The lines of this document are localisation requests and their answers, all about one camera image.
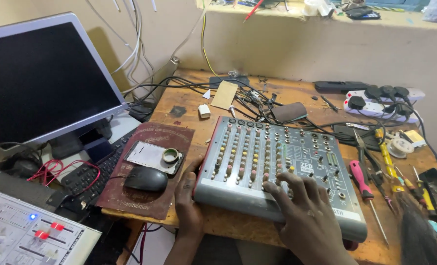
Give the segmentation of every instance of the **monitor screen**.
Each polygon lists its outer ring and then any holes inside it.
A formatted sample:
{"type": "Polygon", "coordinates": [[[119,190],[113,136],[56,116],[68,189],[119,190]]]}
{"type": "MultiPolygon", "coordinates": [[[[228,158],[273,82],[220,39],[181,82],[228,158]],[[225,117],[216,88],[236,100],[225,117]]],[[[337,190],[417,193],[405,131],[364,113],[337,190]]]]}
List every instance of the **monitor screen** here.
{"type": "Polygon", "coordinates": [[[0,38],[0,143],[27,142],[119,105],[71,22],[0,38]]]}

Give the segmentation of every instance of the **wooden desk surface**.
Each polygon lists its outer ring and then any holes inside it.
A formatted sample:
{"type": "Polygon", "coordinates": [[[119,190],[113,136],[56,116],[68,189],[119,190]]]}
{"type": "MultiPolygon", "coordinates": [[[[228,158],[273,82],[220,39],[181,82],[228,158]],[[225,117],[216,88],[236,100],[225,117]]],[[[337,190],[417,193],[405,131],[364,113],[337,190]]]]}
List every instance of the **wooden desk surface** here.
{"type": "MultiPolygon", "coordinates": [[[[209,72],[186,69],[178,69],[175,75],[194,82],[208,82],[209,77],[212,76],[209,72]]],[[[263,83],[259,83],[257,77],[250,77],[250,85],[256,89],[263,90],[263,83]]],[[[308,111],[308,117],[316,124],[336,121],[368,121],[367,119],[362,118],[361,115],[351,115],[343,110],[339,111],[339,113],[335,113],[331,109],[324,109],[322,106],[322,104],[324,104],[323,100],[318,99],[315,101],[311,99],[312,95],[318,95],[312,83],[269,78],[266,87],[269,91],[268,97],[271,97],[271,93],[277,94],[277,102],[283,104],[290,104],[297,101],[302,102],[308,111]]],[[[343,101],[345,100],[345,95],[326,95],[326,97],[336,106],[342,106],[343,101]]],[[[150,119],[152,122],[188,127],[196,130],[192,139],[191,148],[189,149],[185,161],[186,165],[197,155],[206,152],[208,145],[205,144],[205,141],[212,136],[217,118],[220,115],[231,116],[231,114],[226,110],[209,106],[212,116],[205,120],[199,119],[197,111],[198,106],[206,103],[210,104],[210,102],[212,102],[212,98],[205,99],[201,94],[196,93],[191,89],[167,88],[150,119]],[[170,111],[174,106],[185,107],[186,113],[181,116],[170,114],[170,111]]],[[[233,105],[237,106],[240,110],[245,110],[245,108],[238,102],[234,102],[233,105]]],[[[246,119],[238,112],[236,112],[236,115],[238,118],[246,119]]],[[[403,129],[407,128],[415,127],[412,124],[403,127],[403,129]]],[[[346,164],[351,160],[357,159],[357,149],[355,147],[340,144],[339,148],[346,164]]],[[[380,164],[384,165],[381,154],[374,152],[373,154],[379,159],[380,164]]],[[[408,155],[408,159],[392,159],[404,175],[411,181],[415,180],[412,166],[416,166],[419,173],[424,172],[429,168],[437,167],[434,155],[428,147],[418,148],[414,153],[408,155]]],[[[386,206],[384,199],[375,186],[371,184],[371,187],[372,190],[374,190],[375,195],[373,201],[374,207],[387,235],[390,249],[387,249],[386,244],[384,243],[384,239],[376,224],[370,206],[362,204],[362,211],[368,226],[368,237],[364,243],[359,244],[357,250],[350,253],[360,264],[399,264],[400,243],[397,221],[390,209],[386,206]]],[[[362,200],[357,190],[356,193],[359,202],[361,202],[362,200]]],[[[205,219],[204,229],[206,233],[235,239],[251,240],[276,246],[284,246],[280,242],[272,222],[268,220],[231,212],[209,205],[201,205],[200,207],[205,219]]],[[[174,207],[170,208],[165,220],[156,220],[106,208],[103,209],[103,213],[124,218],[139,219],[150,223],[179,226],[174,207]]]]}

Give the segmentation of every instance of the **yellow wire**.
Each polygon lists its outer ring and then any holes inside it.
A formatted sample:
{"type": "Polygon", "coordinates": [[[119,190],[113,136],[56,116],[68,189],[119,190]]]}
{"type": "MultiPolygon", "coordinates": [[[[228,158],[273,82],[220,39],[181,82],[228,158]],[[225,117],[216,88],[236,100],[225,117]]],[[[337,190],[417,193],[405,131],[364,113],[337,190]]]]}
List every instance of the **yellow wire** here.
{"type": "MultiPolygon", "coordinates": [[[[202,0],[202,5],[203,5],[203,8],[205,8],[204,0],[202,0]]],[[[205,60],[207,61],[207,64],[209,65],[209,69],[212,71],[212,73],[214,73],[214,75],[216,77],[220,78],[212,69],[212,66],[210,65],[210,62],[209,62],[209,58],[207,58],[207,53],[205,52],[205,47],[204,47],[204,32],[205,32],[205,15],[204,15],[203,23],[202,23],[202,34],[200,35],[200,46],[202,47],[202,51],[204,53],[205,60]]]]}

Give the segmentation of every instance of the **audio mixer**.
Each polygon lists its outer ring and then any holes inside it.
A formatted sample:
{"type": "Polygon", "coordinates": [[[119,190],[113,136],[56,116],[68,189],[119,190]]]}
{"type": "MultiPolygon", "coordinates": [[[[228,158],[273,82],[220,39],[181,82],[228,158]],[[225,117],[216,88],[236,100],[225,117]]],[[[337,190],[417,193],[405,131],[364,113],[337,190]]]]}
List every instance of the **audio mixer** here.
{"type": "Polygon", "coordinates": [[[277,222],[284,217],[264,181],[293,191],[275,175],[315,178],[329,195],[343,238],[363,242],[367,225],[331,135],[220,116],[199,172],[194,200],[277,222]]]}
{"type": "Polygon", "coordinates": [[[0,193],[0,265],[82,265],[100,236],[0,193]]]}

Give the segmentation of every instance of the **mixer channel strip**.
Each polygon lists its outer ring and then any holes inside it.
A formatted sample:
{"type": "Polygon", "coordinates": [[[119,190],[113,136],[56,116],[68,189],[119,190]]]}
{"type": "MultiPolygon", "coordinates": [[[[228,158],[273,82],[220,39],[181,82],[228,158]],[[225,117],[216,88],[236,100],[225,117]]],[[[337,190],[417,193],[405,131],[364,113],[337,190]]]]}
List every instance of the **mixer channel strip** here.
{"type": "Polygon", "coordinates": [[[276,179],[281,172],[315,178],[327,189],[343,237],[363,242],[367,226],[338,142],[322,133],[221,116],[194,200],[283,222],[279,206],[262,186],[266,181],[275,183],[292,198],[287,183],[276,179]]]}

